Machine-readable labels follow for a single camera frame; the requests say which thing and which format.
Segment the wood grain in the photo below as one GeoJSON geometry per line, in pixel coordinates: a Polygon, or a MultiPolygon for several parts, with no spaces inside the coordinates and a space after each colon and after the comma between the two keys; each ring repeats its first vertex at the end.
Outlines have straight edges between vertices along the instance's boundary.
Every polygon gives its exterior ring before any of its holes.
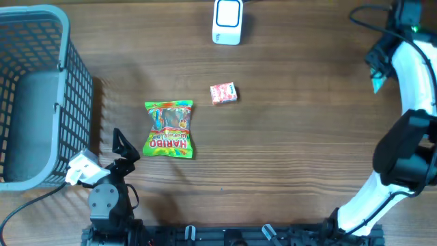
{"type": "MultiPolygon", "coordinates": [[[[401,109],[396,82],[373,94],[363,58],[380,34],[348,22],[355,5],[246,4],[239,46],[212,43],[209,2],[60,5],[94,76],[92,149],[103,165],[117,158],[114,127],[142,149],[145,101],[194,100],[195,158],[143,156],[127,177],[135,215],[147,225],[312,223],[347,202],[401,109]],[[240,100],[212,106],[209,86],[230,81],[240,100]]],[[[0,217],[43,193],[2,193],[0,217]]],[[[5,229],[8,245],[78,245],[87,194],[70,187],[26,208],[5,229]]],[[[397,205],[381,221],[387,245],[435,245],[436,209],[433,188],[397,205]]]]}
{"type": "Polygon", "coordinates": [[[36,4],[88,4],[88,3],[180,3],[213,2],[214,0],[3,0],[0,6],[36,5],[36,4]]]}

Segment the plastic basket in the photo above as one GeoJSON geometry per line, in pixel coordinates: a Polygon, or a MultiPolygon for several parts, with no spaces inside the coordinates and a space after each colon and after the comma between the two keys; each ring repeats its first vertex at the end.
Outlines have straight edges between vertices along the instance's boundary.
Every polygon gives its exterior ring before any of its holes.
{"type": "Polygon", "coordinates": [[[64,182],[89,146],[93,93],[62,10],[0,8],[0,191],[64,182]]]}

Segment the small pink box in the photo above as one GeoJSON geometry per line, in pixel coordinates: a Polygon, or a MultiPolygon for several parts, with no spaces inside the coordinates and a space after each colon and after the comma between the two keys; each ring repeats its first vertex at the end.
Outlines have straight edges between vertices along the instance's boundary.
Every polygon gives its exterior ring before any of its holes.
{"type": "Polygon", "coordinates": [[[212,104],[227,103],[237,100],[234,82],[211,86],[212,104]]]}

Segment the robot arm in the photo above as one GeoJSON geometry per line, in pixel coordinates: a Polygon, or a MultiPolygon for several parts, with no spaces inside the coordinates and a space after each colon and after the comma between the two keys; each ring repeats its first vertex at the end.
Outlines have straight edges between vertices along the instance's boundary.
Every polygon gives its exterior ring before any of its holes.
{"type": "Polygon", "coordinates": [[[424,110],[409,109],[381,139],[373,155],[370,178],[337,213],[338,227],[355,236],[367,236],[374,224],[405,197],[414,197],[426,185],[436,185],[437,118],[424,110]],[[420,146],[424,137],[432,147],[420,146]]]}
{"type": "Polygon", "coordinates": [[[149,246],[150,237],[143,221],[134,217],[133,210],[138,204],[132,206],[128,187],[137,202],[138,194],[124,181],[124,177],[135,170],[134,162],[140,159],[139,153],[118,128],[114,128],[112,152],[121,158],[105,168],[98,165],[97,156],[89,150],[79,152],[69,163],[71,168],[66,180],[92,189],[88,197],[92,225],[83,230],[81,245],[149,246]]]}
{"type": "Polygon", "coordinates": [[[417,32],[420,10],[418,1],[395,1],[386,29],[411,39],[430,60],[432,71],[412,45],[389,33],[365,58],[375,71],[373,80],[379,74],[378,79],[394,77],[399,81],[403,116],[378,144],[373,156],[375,171],[337,212],[338,228],[346,234],[367,236],[396,203],[418,195],[425,185],[436,184],[433,76],[437,71],[437,39],[417,32]],[[431,148],[419,145],[427,137],[431,148]]]}

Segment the black cable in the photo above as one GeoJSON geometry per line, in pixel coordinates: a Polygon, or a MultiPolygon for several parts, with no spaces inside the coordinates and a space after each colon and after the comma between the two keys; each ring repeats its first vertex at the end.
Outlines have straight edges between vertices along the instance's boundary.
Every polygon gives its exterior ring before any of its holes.
{"type": "Polygon", "coordinates": [[[55,194],[56,192],[60,191],[67,183],[63,183],[61,184],[59,187],[57,187],[56,189],[50,191],[49,193],[45,194],[45,195],[41,195],[40,197],[37,197],[29,202],[26,202],[25,204],[19,206],[18,208],[16,208],[14,211],[12,211],[12,213],[10,213],[5,220],[3,220],[3,222],[0,225],[0,243],[1,246],[6,246],[5,240],[3,239],[3,229],[5,228],[6,222],[8,222],[12,216],[14,216],[16,213],[20,212],[23,208],[27,207],[28,205],[32,205],[40,200],[43,200],[44,198],[55,194]]]}
{"type": "Polygon", "coordinates": [[[131,184],[126,184],[126,186],[130,187],[134,191],[135,198],[137,199],[137,205],[133,206],[132,209],[136,209],[136,208],[138,208],[138,205],[139,205],[139,196],[138,196],[137,190],[131,184]]]}
{"type": "Polygon", "coordinates": [[[432,69],[432,64],[431,64],[431,60],[428,59],[428,57],[426,56],[426,54],[417,46],[417,44],[415,44],[412,40],[407,39],[406,37],[403,37],[402,35],[399,35],[398,33],[395,33],[394,31],[390,31],[387,30],[385,28],[382,27],[377,27],[375,25],[370,25],[367,23],[364,23],[362,21],[356,20],[353,15],[355,13],[357,13],[358,11],[361,10],[383,10],[383,11],[390,11],[391,8],[387,7],[387,6],[380,6],[380,5],[362,5],[362,6],[358,6],[357,8],[354,8],[350,13],[349,13],[349,19],[350,21],[352,21],[353,23],[366,27],[368,29],[374,30],[374,31],[379,31],[382,33],[387,33],[390,34],[392,36],[395,36],[396,38],[399,38],[401,40],[403,40],[404,42],[406,42],[407,44],[411,45],[418,53],[419,55],[422,57],[423,61],[425,62],[429,73],[431,74],[431,80],[432,80],[432,85],[434,87],[434,100],[437,100],[437,79],[436,79],[436,74],[434,73],[434,70],[432,69]]]}
{"type": "MultiPolygon", "coordinates": [[[[350,13],[349,13],[349,19],[360,26],[369,28],[371,30],[374,31],[379,31],[382,33],[387,33],[387,34],[391,34],[392,36],[395,36],[397,38],[400,38],[401,40],[403,40],[404,42],[408,43],[409,45],[411,45],[418,53],[419,55],[422,57],[422,59],[425,61],[425,64],[429,70],[429,73],[431,74],[431,78],[432,78],[432,83],[433,83],[433,87],[434,87],[434,100],[437,100],[437,79],[436,79],[436,74],[434,73],[434,70],[432,68],[432,64],[430,59],[428,59],[428,57],[426,56],[426,54],[411,40],[399,35],[398,33],[395,33],[393,31],[389,31],[385,28],[381,28],[381,27],[377,27],[374,25],[370,25],[367,23],[364,23],[362,21],[356,20],[353,15],[355,13],[357,13],[358,11],[361,10],[382,10],[382,11],[390,11],[391,8],[387,7],[387,6],[381,6],[381,5],[362,5],[362,6],[358,6],[357,8],[354,8],[350,13]]],[[[429,182],[429,175],[431,174],[431,170],[434,169],[435,165],[436,165],[436,159],[437,159],[437,155],[435,154],[433,156],[431,165],[428,166],[427,172],[426,172],[426,176],[424,181],[419,185],[419,187],[417,188],[417,191],[415,191],[413,194],[409,194],[403,191],[398,191],[398,192],[394,192],[391,193],[390,196],[384,201],[384,203],[381,204],[381,206],[375,210],[375,212],[373,212],[369,218],[365,219],[360,225],[356,226],[354,229],[350,230],[349,232],[345,233],[341,238],[337,239],[336,241],[334,241],[333,243],[329,244],[334,245],[337,243],[340,243],[340,241],[343,240],[343,238],[345,238],[346,236],[352,235],[353,233],[355,233],[356,231],[360,230],[361,228],[363,228],[364,226],[366,226],[372,219],[374,219],[390,202],[391,200],[393,200],[397,195],[405,195],[406,197],[416,197],[418,196],[425,188],[425,186],[427,185],[427,183],[429,182]]]]}

